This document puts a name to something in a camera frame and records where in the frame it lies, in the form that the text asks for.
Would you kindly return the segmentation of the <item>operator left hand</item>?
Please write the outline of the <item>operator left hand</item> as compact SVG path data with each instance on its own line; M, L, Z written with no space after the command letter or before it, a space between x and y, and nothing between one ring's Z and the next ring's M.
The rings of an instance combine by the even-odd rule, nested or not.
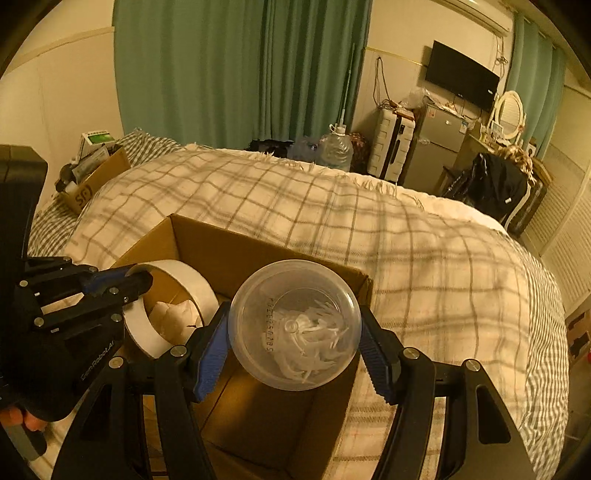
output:
M21 410L16 405L10 405L0 411L0 421L3 427L25 426L30 431L42 431L48 423L30 412Z

